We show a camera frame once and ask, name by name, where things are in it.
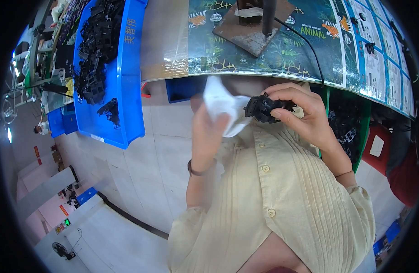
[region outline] person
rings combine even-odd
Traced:
[[[49,130],[49,121],[43,121],[43,109],[41,109],[41,119],[40,123],[33,128],[35,134],[52,134],[52,131]]]
[[[195,113],[187,210],[169,234],[170,272],[349,273],[371,250],[371,199],[321,97],[294,83],[264,92],[293,101],[303,117],[274,109],[282,122],[254,120],[222,139],[227,114],[212,122],[204,103]],[[217,161],[224,173],[213,183]]]

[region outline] red stool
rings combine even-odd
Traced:
[[[370,149],[373,144],[375,136],[380,137],[384,141],[384,145],[379,156],[370,154]],[[392,133],[382,124],[374,123],[369,126],[369,136],[367,138],[366,146],[361,157],[367,164],[375,168],[378,172],[386,176],[387,161],[389,160],[390,144],[392,140]]]

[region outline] warning sign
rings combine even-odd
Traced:
[[[67,216],[67,217],[68,217],[68,213],[67,213],[67,211],[65,210],[65,208],[64,208],[62,205],[60,205],[59,207],[61,208],[62,212],[64,212],[65,216]]]
[[[57,226],[55,228],[56,234],[59,234],[60,232],[62,232],[65,229],[65,226],[61,223],[59,224],[59,226]]]
[[[35,147],[33,148],[33,150],[35,151],[35,155],[36,155],[37,157],[40,157],[40,153],[38,152],[38,146],[35,146]]]

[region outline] cardboard box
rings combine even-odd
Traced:
[[[62,162],[61,154],[58,151],[55,151],[52,156],[56,163]]]
[[[64,163],[61,161],[61,162],[59,162],[58,163],[58,172],[61,172],[62,170],[64,170],[65,169],[65,167],[64,167]]]

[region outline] wall-mounted fan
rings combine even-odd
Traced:
[[[65,249],[65,247],[60,243],[53,243],[52,248],[58,255],[67,258],[67,260],[71,260],[76,256],[76,254],[73,251],[69,254],[67,252],[67,249]]]

